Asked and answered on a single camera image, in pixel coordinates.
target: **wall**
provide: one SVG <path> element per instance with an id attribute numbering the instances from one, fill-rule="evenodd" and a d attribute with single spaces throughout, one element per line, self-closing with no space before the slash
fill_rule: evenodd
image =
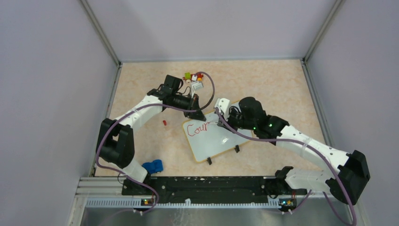
<path id="1" fill-rule="evenodd" d="M 89 0 L 122 61 L 300 58 L 335 0 Z"/>
<path id="2" fill-rule="evenodd" d="M 399 1 L 351 0 L 309 66 L 335 145 L 362 151 L 371 225 L 399 225 Z"/>
<path id="3" fill-rule="evenodd" d="M 78 1 L 0 2 L 0 225 L 65 225 L 116 67 Z"/>

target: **whiteboard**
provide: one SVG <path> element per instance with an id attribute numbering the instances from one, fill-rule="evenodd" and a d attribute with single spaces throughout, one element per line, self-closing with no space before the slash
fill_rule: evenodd
<path id="1" fill-rule="evenodd" d="M 183 122 L 183 131 L 194 154 L 195 161 L 200 163 L 208 158 L 242 145 L 248 140 L 229 130 L 217 126 L 218 117 L 214 112 L 205 115 L 206 121 L 188 120 Z M 250 130 L 239 129 L 238 132 L 252 137 Z"/>

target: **gray floor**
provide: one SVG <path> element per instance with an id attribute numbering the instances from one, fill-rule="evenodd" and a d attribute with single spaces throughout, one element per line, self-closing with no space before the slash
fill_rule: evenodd
<path id="1" fill-rule="evenodd" d="M 347 208 L 335 201 L 334 205 L 342 218 L 348 222 Z M 97 226 L 117 208 L 86 208 L 81 226 Z M 324 198 L 309 199 L 293 215 L 267 212 L 267 209 L 156 209 L 143 217 L 133 212 L 120 213 L 104 226 L 339 226 Z"/>

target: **table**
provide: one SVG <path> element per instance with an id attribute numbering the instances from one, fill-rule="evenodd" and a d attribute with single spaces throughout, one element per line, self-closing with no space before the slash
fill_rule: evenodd
<path id="1" fill-rule="evenodd" d="M 185 72 L 197 71 L 207 72 L 215 82 L 215 98 L 205 113 L 213 110 L 218 97 L 231 101 L 255 97 L 267 114 L 279 116 L 303 133 L 324 141 L 299 60 L 124 63 L 110 118 L 134 107 L 149 90 L 163 83 L 167 74 L 184 77 Z M 204 77 L 203 82 L 205 87 L 197 92 L 200 106 L 212 93 L 209 79 Z M 135 133 L 135 158 L 140 163 L 161 159 L 164 171 L 159 176 L 272 176 L 284 166 L 319 170 L 288 150 L 255 141 L 241 146 L 239 153 L 232 150 L 213 158 L 212 165 L 196 163 L 182 129 L 186 120 L 182 112 L 172 109 L 151 118 Z M 96 170 L 96 176 L 117 174 Z"/>

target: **red handwriting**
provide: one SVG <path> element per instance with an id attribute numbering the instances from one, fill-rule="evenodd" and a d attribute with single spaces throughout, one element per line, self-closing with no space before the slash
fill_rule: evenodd
<path id="1" fill-rule="evenodd" d="M 188 128 L 189 128 L 190 126 L 193 126 L 194 124 L 190 124 L 190 125 L 187 126 L 187 134 L 188 134 L 189 136 L 193 137 L 193 136 L 199 134 L 201 131 L 207 131 L 207 125 L 208 125 L 208 124 L 210 124 L 210 122 L 204 123 L 204 124 L 202 124 L 202 126 L 196 128 L 196 129 L 194 130 L 194 133 L 192 133 L 192 135 L 190 134 L 190 131 L 188 130 Z"/>

